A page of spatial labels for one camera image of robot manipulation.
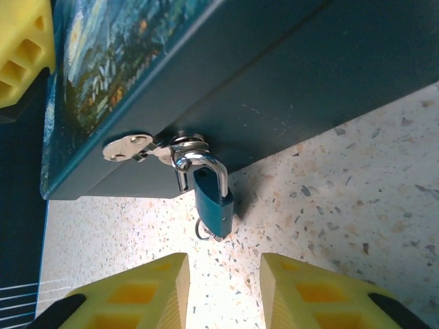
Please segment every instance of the terrazzo floor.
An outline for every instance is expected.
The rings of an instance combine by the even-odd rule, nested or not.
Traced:
[[[40,313],[71,289],[189,254],[187,327],[265,328],[259,262],[276,252],[393,292],[439,328],[439,86],[231,175],[240,219],[199,241],[193,192],[50,202]]]

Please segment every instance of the padlock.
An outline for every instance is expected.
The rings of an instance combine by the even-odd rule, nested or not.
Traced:
[[[226,196],[222,196],[217,183],[221,178],[208,167],[194,171],[193,176],[198,214],[212,234],[223,239],[232,231],[233,195],[227,188]]]
[[[228,188],[227,168],[207,151],[186,152],[176,161],[176,166],[185,168],[188,162],[204,166],[193,172],[195,206],[200,216],[195,233],[202,240],[216,238],[221,241],[232,231],[233,195]],[[210,236],[200,236],[200,221],[211,231]]]

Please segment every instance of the padlock body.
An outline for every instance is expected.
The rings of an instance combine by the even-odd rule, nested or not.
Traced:
[[[195,205],[205,226],[215,235],[224,238],[232,232],[233,195],[219,194],[217,175],[209,168],[193,172],[195,178]]]

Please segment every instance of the starry night painting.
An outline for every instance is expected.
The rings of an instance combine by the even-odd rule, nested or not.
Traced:
[[[59,0],[57,69],[49,79],[41,193],[123,96],[165,56],[176,32],[213,0]]]

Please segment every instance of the white stripe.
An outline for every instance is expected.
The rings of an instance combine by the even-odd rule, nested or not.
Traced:
[[[64,290],[64,289],[72,289],[72,288],[70,286],[67,286],[67,287],[62,287],[62,288],[58,288],[58,289],[50,289],[50,290],[39,291],[38,295],[41,295],[43,293],[50,293],[52,291]]]
[[[20,297],[26,297],[26,296],[32,296],[32,295],[36,295],[36,293],[25,293],[23,295],[15,295],[15,296],[11,296],[11,297],[3,297],[3,298],[0,298],[0,300],[13,300],[14,298],[20,298]]]
[[[40,282],[40,284],[45,284],[45,283],[51,283],[51,282],[59,282],[59,281],[67,281],[67,278],[64,279],[56,279],[56,280],[48,280],[48,281],[42,281]]]
[[[66,281],[66,280],[67,279],[48,280],[48,281],[40,282],[40,285],[46,284],[46,283],[52,283],[52,282]],[[9,290],[9,289],[24,288],[24,287],[31,287],[31,286],[38,286],[38,282],[36,282],[36,283],[29,283],[29,284],[20,284],[18,286],[3,287],[3,288],[0,288],[0,291],[2,291],[2,290]]]
[[[6,327],[6,328],[2,328],[2,329],[13,329],[13,328],[18,328],[21,326],[25,326],[27,324],[30,324],[30,322],[26,322],[25,324],[16,324],[15,326],[10,326],[10,327]]]
[[[21,284],[19,286],[10,286],[10,287],[0,288],[0,291],[9,290],[9,289],[16,289],[16,288],[23,288],[23,287],[30,287],[30,286],[37,286],[37,285],[38,285],[38,283]]]
[[[7,306],[7,307],[2,307],[0,308],[0,310],[10,310],[12,308],[18,308],[18,307],[22,307],[22,306],[29,306],[29,305],[35,305],[36,302],[34,303],[26,303],[26,304],[20,304],[20,305],[14,305],[14,306]]]
[[[43,303],[43,302],[50,302],[51,300],[59,300],[62,297],[55,297],[55,298],[49,298],[48,300],[39,300],[38,303]]]
[[[18,314],[18,315],[13,315],[11,317],[2,317],[0,318],[0,321],[4,321],[4,320],[9,320],[9,319],[14,319],[16,317],[25,317],[26,315],[32,315],[34,314],[34,312],[29,312],[29,313],[23,313],[23,314]]]

